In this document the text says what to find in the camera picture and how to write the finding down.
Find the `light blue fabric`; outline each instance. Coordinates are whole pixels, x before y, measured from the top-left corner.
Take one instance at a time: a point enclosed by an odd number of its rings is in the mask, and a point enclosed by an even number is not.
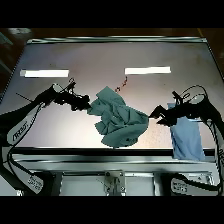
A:
[[[168,108],[174,106],[174,103],[168,103]],[[170,132],[175,159],[205,160],[197,122],[189,121],[187,117],[178,118],[177,124],[170,127]]]
[[[87,113],[101,116],[95,126],[105,135],[102,143],[113,148],[135,144],[148,128],[148,115],[126,106],[123,98],[109,87],[96,95],[98,99],[93,101]]]

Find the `white strip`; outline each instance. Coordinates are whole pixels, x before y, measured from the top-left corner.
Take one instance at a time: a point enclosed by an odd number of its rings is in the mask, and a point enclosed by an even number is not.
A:
[[[171,73],[171,70],[170,67],[125,68],[125,75],[145,75],[156,73]]]
[[[21,70],[20,76],[26,78],[68,77],[69,70]]]

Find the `crumpled green cloth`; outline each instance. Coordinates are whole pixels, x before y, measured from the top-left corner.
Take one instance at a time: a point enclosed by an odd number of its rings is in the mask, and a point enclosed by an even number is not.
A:
[[[87,113],[101,116],[95,126],[101,135],[105,135],[102,143],[119,148],[138,142],[138,137],[148,128],[148,115],[126,106],[123,98],[108,86],[96,96],[98,99],[92,102]]]

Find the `metal bracket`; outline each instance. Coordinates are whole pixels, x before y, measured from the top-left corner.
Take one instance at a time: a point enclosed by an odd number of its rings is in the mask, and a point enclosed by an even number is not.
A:
[[[125,172],[123,170],[106,171],[104,186],[107,196],[125,196]]]

